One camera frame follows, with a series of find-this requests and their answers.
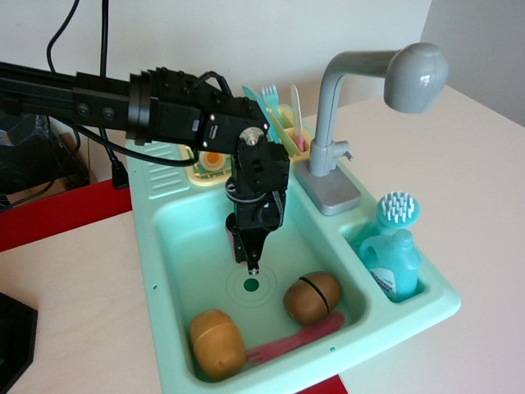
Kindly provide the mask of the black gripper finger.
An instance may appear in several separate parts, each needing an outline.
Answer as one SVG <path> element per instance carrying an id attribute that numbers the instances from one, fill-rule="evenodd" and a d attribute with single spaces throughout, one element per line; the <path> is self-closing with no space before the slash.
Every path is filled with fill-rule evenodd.
<path id="1" fill-rule="evenodd" d="M 258 275 L 260 272 L 259 268 L 259 257 L 248 257 L 247 258 L 247 269 L 249 275 Z"/>
<path id="2" fill-rule="evenodd" d="M 233 241 L 234 241 L 235 261 L 237 263 L 247 263 L 247 258 L 245 255 L 244 247 L 242 245 L 240 236 L 237 232 L 233 233 Z"/>

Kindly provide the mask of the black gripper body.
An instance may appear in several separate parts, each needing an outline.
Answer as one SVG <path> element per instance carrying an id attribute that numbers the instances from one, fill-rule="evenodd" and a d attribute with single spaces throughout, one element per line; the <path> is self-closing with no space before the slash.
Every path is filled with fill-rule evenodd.
<path id="1" fill-rule="evenodd" d="M 282 226 L 285 216 L 287 186 L 278 190 L 241 194 L 233 180 L 227 180 L 226 197 L 234 205 L 234 212 L 226 218 L 226 225 L 235 226 L 244 247 L 246 258 L 262 257 L 267 236 Z"/>

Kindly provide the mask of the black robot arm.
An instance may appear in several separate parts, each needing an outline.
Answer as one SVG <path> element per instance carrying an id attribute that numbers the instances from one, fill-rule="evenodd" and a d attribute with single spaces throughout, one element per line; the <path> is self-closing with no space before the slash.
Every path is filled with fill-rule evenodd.
<path id="1" fill-rule="evenodd" d="M 177 160 L 179 167 L 195 164 L 202 152 L 228 155 L 232 167 L 225 188 L 234 209 L 226 225 L 235 260 L 258 274 L 265 240 L 284 220 L 290 159 L 270 135 L 259 105 L 234 96 L 223 76 L 158 68 L 123 81 L 3 63 L 1 108 L 54 117 L 86 136 L 108 128 L 124 131 L 137 145 L 182 144 L 191 156 Z"/>

